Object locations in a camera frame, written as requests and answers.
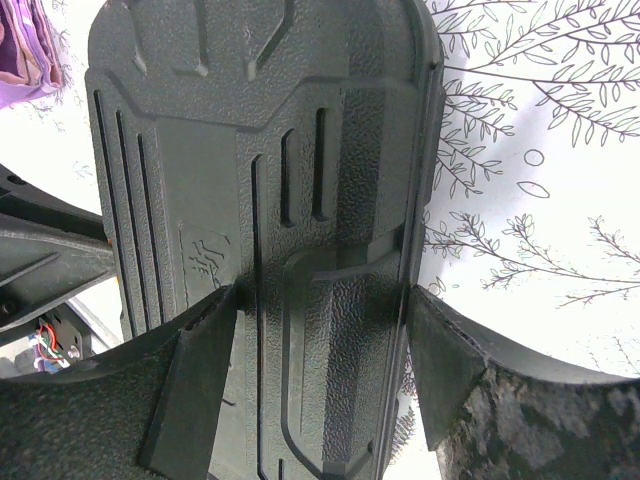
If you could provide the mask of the purple cloth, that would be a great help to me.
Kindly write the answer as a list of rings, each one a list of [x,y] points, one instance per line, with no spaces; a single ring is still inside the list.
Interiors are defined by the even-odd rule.
[[[39,99],[64,85],[41,1],[1,1],[1,108]]]

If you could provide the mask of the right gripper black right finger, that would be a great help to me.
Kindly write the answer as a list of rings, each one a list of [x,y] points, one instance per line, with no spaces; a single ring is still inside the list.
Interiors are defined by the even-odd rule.
[[[419,286],[407,333],[443,478],[638,478],[638,380],[527,348]]]

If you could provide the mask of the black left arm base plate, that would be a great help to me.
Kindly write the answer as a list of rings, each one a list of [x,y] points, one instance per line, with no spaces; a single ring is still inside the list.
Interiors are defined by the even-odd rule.
[[[34,367],[56,373],[93,355],[91,330],[67,303],[37,319],[29,345],[35,353]]]

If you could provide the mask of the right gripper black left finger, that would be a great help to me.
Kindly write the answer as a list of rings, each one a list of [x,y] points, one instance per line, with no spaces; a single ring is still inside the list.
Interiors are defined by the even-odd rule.
[[[206,478],[236,318],[225,286],[55,374],[2,380],[2,478]]]

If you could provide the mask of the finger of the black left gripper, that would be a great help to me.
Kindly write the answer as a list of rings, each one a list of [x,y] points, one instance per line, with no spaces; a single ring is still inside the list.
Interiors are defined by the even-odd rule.
[[[75,207],[1,166],[1,213],[90,238],[105,238],[100,215]]]
[[[115,275],[108,243],[1,216],[1,328],[12,330]]]

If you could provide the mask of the black plastic tool case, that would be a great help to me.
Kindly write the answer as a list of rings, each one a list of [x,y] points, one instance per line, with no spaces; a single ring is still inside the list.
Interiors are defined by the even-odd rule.
[[[85,82],[133,339],[233,285],[216,479],[389,462],[444,103],[420,1],[108,1]]]

